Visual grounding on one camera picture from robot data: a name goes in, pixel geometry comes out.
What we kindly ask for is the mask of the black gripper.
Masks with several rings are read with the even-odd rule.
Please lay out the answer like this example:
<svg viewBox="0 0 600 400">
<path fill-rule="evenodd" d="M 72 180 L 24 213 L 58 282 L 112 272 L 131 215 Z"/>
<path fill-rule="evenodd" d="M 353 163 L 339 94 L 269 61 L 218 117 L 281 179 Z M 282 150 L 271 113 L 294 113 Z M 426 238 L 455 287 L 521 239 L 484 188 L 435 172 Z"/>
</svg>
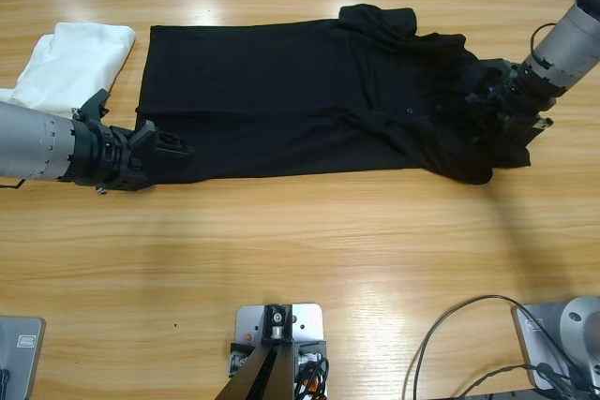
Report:
<svg viewBox="0 0 600 400">
<path fill-rule="evenodd" d="M 481 77 L 465 88 L 481 138 L 535 138 L 553 126 L 541 113 L 555 103 L 555 89 L 526 65 L 503 59 L 477 63 Z"/>
<path fill-rule="evenodd" d="M 184 166 L 195 153 L 185 139 L 158 131 L 150 121 L 138 130 L 128 130 L 75 120 L 72 135 L 74 148 L 60 180 L 100 190 L 139 191 L 151 186 L 142 159 L 144 152 L 153 148 L 154 164 L 159 167 Z"/>
</svg>

